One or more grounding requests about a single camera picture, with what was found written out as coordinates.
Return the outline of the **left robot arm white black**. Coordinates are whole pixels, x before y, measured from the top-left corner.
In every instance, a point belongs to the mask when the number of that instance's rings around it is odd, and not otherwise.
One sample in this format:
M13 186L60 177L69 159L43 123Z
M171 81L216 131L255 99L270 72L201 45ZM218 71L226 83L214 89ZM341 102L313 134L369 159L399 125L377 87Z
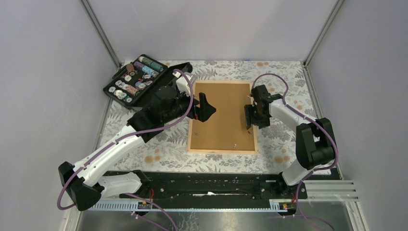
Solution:
M106 176L105 173L126 153L167 129L166 123L185 117L205 122L216 111L202 92L196 100L176 87L160 87L105 145L75 164L64 162L58 167L64 192L79 211L113 195L133 193L138 198L145 197L149 185L136 172L121 176Z

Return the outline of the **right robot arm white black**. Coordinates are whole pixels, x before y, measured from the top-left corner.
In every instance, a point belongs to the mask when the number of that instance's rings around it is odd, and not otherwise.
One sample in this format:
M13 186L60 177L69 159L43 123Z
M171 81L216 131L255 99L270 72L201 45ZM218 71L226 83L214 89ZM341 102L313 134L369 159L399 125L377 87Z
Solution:
M280 173L276 185L278 196L288 198L304 177L335 160L331 122L302 114L287 104L282 95L270 94L265 85L252 88L250 95L253 103L244 106L247 129L269 127L271 118L275 118L295 132L296 160Z

